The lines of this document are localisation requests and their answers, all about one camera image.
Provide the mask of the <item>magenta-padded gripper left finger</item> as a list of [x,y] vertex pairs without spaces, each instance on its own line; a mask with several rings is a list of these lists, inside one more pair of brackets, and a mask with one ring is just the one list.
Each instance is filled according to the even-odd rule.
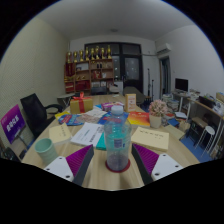
[[93,155],[93,146],[85,146],[67,157],[58,156],[45,171],[81,186]]

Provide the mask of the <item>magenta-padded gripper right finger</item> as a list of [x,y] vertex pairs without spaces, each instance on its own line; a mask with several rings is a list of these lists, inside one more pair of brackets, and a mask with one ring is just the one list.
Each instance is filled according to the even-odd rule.
[[132,144],[132,155],[145,185],[182,169],[182,166],[168,154],[158,155],[135,143]]

